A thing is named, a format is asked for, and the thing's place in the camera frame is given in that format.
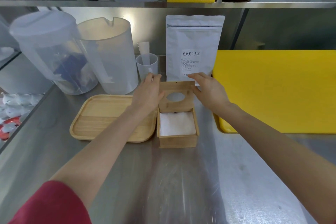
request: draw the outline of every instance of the wooden tissue box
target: wooden tissue box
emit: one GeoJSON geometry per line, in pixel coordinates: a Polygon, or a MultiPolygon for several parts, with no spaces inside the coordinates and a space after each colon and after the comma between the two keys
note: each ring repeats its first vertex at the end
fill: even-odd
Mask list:
{"type": "Polygon", "coordinates": [[[194,94],[191,89],[193,85],[195,85],[195,81],[160,82],[160,92],[165,91],[165,95],[157,109],[157,137],[160,140],[160,148],[196,147],[200,132],[194,109],[194,94]],[[167,96],[174,92],[182,93],[185,98],[178,102],[168,100],[167,96]],[[170,112],[192,112],[196,133],[192,135],[161,136],[160,113],[170,112]]]}

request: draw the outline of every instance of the tea bag package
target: tea bag package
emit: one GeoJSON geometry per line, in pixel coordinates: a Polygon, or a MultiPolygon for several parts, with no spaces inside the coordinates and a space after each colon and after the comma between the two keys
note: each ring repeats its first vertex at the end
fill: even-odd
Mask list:
{"type": "Polygon", "coordinates": [[[166,17],[167,81],[190,81],[187,75],[211,75],[225,16],[166,17]]]}

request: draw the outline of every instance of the red shirt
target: red shirt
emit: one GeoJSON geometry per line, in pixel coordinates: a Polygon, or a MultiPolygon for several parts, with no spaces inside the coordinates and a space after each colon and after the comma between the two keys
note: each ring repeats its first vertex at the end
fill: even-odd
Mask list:
{"type": "Polygon", "coordinates": [[[9,224],[92,224],[81,199],[67,185],[48,181],[18,210],[9,224]]]}

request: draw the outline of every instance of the metal shelf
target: metal shelf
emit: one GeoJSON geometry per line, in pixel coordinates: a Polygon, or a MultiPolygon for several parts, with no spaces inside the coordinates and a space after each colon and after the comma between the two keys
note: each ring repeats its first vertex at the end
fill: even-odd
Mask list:
{"type": "Polygon", "coordinates": [[[138,7],[138,8],[336,8],[336,0],[252,0],[229,3],[116,2],[114,0],[0,0],[0,6],[138,7]]]}

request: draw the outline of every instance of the tissue box lid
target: tissue box lid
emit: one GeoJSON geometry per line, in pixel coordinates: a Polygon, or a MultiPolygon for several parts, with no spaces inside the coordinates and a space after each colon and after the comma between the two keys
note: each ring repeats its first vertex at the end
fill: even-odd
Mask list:
{"type": "Polygon", "coordinates": [[[194,85],[195,81],[160,82],[160,92],[165,92],[159,103],[160,112],[190,112],[194,107],[194,94],[191,88],[194,85]],[[185,98],[181,101],[173,102],[169,100],[172,97],[167,99],[167,96],[171,93],[182,93],[185,98]]]}

